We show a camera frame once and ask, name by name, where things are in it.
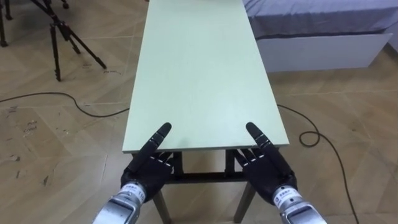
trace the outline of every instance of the table leg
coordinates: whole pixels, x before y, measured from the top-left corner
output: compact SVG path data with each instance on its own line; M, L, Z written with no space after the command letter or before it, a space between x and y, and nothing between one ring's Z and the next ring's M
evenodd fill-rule
M256 191L252 187L252 185L248 182L246 187L244 188L243 195L241 201L239 202L238 208L236 209L234 216L234 223L241 223L244 215L246 214L251 201L254 198Z
M0 46L7 47L8 44L6 42L6 35L4 33L4 23L2 20L2 4L0 2Z
M11 10L10 10L10 0L5 0L4 4L6 5L6 19L12 20Z
M182 175L184 173L182 168L182 152L173 152L174 175Z
M225 150L225 174L235 173L235 157L232 150Z
M167 210L166 203L164 202L164 198L162 195L162 191L159 191L153 198L156 209L159 212L160 218L163 221L163 224L171 224L172 220L169 215L169 211Z

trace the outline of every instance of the table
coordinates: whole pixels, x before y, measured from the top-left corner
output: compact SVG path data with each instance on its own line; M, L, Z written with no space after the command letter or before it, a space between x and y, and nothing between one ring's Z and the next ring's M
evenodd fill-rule
M170 122L159 148L174 152L168 184L246 181L229 149L255 145L250 121L277 147L289 144L241 0L151 0L123 152L134 154ZM199 150L225 150L225 171L184 173L182 153ZM247 184L236 223L254 193ZM154 202L170 223L161 193Z

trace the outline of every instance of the parquet floor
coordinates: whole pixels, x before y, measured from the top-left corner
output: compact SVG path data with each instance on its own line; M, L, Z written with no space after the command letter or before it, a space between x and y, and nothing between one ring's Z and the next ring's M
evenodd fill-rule
M147 3L69 0L53 6L107 71L58 36L63 82L53 74L50 20L28 1L12 1L5 21L9 47L0 49L0 100L38 91L72 94L96 114L128 106ZM269 74L278 103L309 116L336 144L362 224L398 223L398 56L385 48L369 68ZM281 149L302 195L329 223L354 223L338 161L321 142L298 142L311 127L280 111L291 145ZM127 113L91 118L62 96L0 103L0 223L90 223L118 191L131 159L121 153ZM222 152L190 152L185 170L223 170ZM164 196L176 223L231 223L243 184L168 185ZM152 202L139 223L160 223ZM255 197L243 223L280 223L275 208Z

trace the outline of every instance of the mattress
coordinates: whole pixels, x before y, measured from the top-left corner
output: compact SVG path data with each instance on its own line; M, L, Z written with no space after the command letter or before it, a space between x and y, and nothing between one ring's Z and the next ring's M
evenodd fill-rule
M382 32L398 0L243 0L254 35L290 37Z

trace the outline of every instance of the electrical cord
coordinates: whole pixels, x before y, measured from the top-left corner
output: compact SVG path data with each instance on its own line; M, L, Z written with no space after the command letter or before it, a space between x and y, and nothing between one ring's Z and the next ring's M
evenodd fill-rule
M0 103L6 102L6 101L10 101L10 100L16 100L16 99L24 98L24 97L28 97L28 96L37 96L37 95L61 95L61 96L69 97L69 98L71 98L71 99L73 100L73 102L75 103L75 106L76 106L81 112L83 112L84 114L86 114L86 115L88 115L88 116L94 117L94 118L108 118L108 117L111 117L111 116L114 116L114 115L117 115L117 114L121 114L121 113L123 113L123 112L126 112L126 111L128 111L128 110L130 109L130 108L126 108L126 109L121 110L121 111L118 111L118 112L116 112L116 113L111 113L111 114L106 114L106 115L95 115L95 114L91 114L91 113L89 113L89 112L83 110L83 109L77 104L77 101L76 101L76 99L75 99L73 96L69 95L68 93L62 93L62 92L31 93L31 94L26 94L26 95L21 95L21 96L15 96L15 97L8 98L8 99L5 99L5 100L0 100Z
M0 103L6 102L6 101L10 101L10 100L16 100L16 99L19 99L19 98L25 98L25 97L29 97L29 96L37 96L37 95L61 95L61 96L66 96L66 97L68 97L68 98L73 100L73 102L75 103L75 106L82 113L84 113L84 114L86 114L88 116L94 117L94 118L108 118L108 117L111 117L111 116L126 112L126 111L128 111L130 109L130 108L126 108L124 110L121 110L121 111L118 111L118 112L115 112L115 113L111 113L111 114L106 114L106 115L91 114L91 113L83 110L82 108L80 108L80 106L78 105L76 99L73 96L69 95L68 93L62 93L62 92L31 93L31 94L15 96L15 97L12 97L12 98L7 98L7 99L4 99L4 100L0 100ZM346 172L345 172L345 169L344 169L344 166L343 166L343 162L341 161L340 155L338 154L338 151L336 150L336 147L333 145L333 143L331 143L331 141L325 135L323 135L322 133L319 132L318 127L314 124L314 122L311 121L310 118L308 118L307 116L305 116L304 114L302 114L302 113L300 113L300 112L298 112L296 110L288 108L287 106L284 106L284 105L277 105L277 106L279 106L279 107L281 107L283 109L289 110L289 111L291 111L293 113L296 113L296 114L300 115L301 117L305 118L309 123L311 123L311 125L315 129L315 131L305 131L305 132L300 134L300 136L298 137L298 140L300 141L301 145L303 145L305 147L314 147L314 146L318 145L318 143L320 142L321 138L323 138L324 140L326 140L330 144L331 148L334 150L334 152L335 152L335 154L337 156L338 162L340 163L341 173L343 174L344 187L345 187L345 191L346 191L346 194L347 194L348 202L349 202L349 205L350 205L351 210L353 212L353 215L355 217L355 221L356 221L357 224L359 224L358 216L357 216L357 214L355 212L354 205L353 205L353 202L352 202L352 199L351 199L351 195L349 194ZM302 138L306 134L316 134L317 135L317 140L314 143L312 143L312 144L305 143Z
M345 172L345 169L344 169L344 166L343 166L343 162L341 161L340 155L338 154L338 151L337 151L336 147L333 145L333 143L331 143L331 141L325 135L323 135L322 133L319 132L318 127L314 124L314 122L311 121L310 118L308 118L307 116L305 116L304 114L302 114L302 113L300 113L298 111L293 110L292 108L288 108L287 106L284 106L284 105L277 105L277 106L300 115L301 117L305 118L309 123L312 124L313 128L315 129L315 131L304 131L298 137L298 140L300 141L301 145L303 145L305 147L314 147L320 142L321 137L322 137L324 140L326 140L329 143L331 148L334 150L334 152L335 152L335 154L337 156L338 162L340 163L341 173L343 174L343 180L344 180L344 188L345 188L345 191L346 191L346 195L347 195L347 198L348 198L349 205L351 207L351 210L353 211L353 215L354 215L356 224L359 224L358 216L357 216L357 214L355 212L353 201L351 199L351 195L349 194L346 172ZM314 143L312 143L312 144L305 143L303 141L303 136L306 135L306 134L316 134L317 135L317 140Z

